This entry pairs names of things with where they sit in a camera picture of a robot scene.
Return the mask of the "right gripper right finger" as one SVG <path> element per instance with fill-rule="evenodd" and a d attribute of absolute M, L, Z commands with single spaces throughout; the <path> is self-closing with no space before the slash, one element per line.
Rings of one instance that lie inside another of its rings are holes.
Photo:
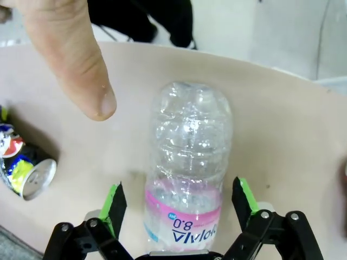
<path fill-rule="evenodd" d="M 247 181 L 233 181 L 232 203 L 241 233 L 224 254 L 225 259 L 255 259 L 265 244 L 274 245 L 282 259 L 323 259 L 322 252 L 301 211 L 284 217 L 274 211 L 260 209 Z"/>

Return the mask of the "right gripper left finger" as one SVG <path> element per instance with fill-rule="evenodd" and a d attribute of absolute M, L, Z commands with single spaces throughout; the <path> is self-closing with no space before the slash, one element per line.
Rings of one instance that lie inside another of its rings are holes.
<path fill-rule="evenodd" d="M 98 217 L 54 227 L 43 259 L 85 259 L 91 252 L 103 259 L 132 259 L 119 241 L 126 208 L 122 184 L 112 185 Z"/>

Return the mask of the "person's left hand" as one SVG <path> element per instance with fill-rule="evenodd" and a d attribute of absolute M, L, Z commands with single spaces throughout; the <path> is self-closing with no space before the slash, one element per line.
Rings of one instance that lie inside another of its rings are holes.
<path fill-rule="evenodd" d="M 90 119 L 117 109 L 87 1 L 16 1 L 27 33 L 66 95 Z"/>

